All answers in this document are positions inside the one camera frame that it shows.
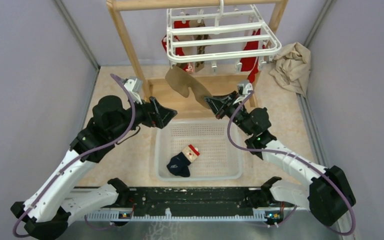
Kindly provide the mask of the tan brown sock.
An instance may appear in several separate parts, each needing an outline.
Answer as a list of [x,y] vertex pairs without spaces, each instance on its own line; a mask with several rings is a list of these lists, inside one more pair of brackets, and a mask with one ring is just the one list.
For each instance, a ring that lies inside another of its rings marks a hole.
[[202,83],[182,68],[178,66],[170,68],[165,75],[165,80],[174,91],[179,93],[184,98],[189,97],[191,90],[194,94],[195,100],[204,108],[210,109],[210,106],[205,101],[205,98],[212,97],[213,95]]

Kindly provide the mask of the white plastic basket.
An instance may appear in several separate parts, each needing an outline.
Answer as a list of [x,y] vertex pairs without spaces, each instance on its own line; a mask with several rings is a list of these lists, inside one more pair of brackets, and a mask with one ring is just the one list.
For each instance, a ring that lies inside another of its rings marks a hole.
[[[156,132],[154,166],[161,181],[218,181],[238,179],[243,174],[242,151],[232,145],[241,140],[234,125],[217,119],[173,120]],[[189,177],[175,176],[167,169],[172,157],[192,146],[199,153],[189,166]]]

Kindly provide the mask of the navy santa sock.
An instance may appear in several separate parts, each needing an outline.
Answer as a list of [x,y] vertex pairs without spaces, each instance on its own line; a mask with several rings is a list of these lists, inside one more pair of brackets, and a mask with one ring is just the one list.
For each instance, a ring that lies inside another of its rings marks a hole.
[[184,147],[180,153],[173,156],[166,165],[167,170],[174,176],[190,177],[189,166],[200,156],[199,149],[192,144]]

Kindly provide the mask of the white clip drying hanger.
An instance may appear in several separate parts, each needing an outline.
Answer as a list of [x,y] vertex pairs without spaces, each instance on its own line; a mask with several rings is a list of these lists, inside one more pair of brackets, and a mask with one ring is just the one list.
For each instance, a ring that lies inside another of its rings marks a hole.
[[168,8],[162,40],[171,67],[207,64],[216,73],[219,62],[233,62],[241,72],[245,58],[261,67],[282,46],[255,4]]

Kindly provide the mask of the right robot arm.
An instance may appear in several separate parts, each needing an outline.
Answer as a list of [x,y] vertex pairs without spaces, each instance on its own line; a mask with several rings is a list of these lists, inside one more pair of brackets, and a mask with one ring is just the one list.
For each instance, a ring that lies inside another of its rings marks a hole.
[[321,224],[332,226],[350,213],[355,223],[353,206],[356,198],[344,171],[338,166],[326,167],[299,156],[283,145],[269,128],[268,110],[247,111],[245,102],[237,102],[236,91],[228,95],[205,97],[217,119],[227,117],[228,139],[232,145],[279,168],[299,183],[272,177],[262,187],[261,199],[267,206],[287,202],[308,210]]

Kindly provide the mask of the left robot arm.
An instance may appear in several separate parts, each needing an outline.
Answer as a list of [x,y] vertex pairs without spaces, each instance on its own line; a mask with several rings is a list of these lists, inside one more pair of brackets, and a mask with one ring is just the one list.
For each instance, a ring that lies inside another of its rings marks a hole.
[[139,125],[162,129],[176,115],[176,110],[163,107],[155,97],[144,103],[132,102],[128,109],[118,96],[101,98],[58,168],[32,197],[11,206],[17,222],[24,223],[26,235],[55,240],[73,222],[93,211],[108,206],[131,206],[130,189],[118,178],[83,196],[71,200],[67,196],[131,129]]

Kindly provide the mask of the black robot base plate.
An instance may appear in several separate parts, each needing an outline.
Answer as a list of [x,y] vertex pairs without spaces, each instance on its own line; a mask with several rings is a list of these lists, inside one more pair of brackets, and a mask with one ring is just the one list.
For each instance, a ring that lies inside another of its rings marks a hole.
[[87,215],[90,221],[217,222],[244,221],[280,224],[285,203],[267,203],[259,187],[136,187],[126,201]]

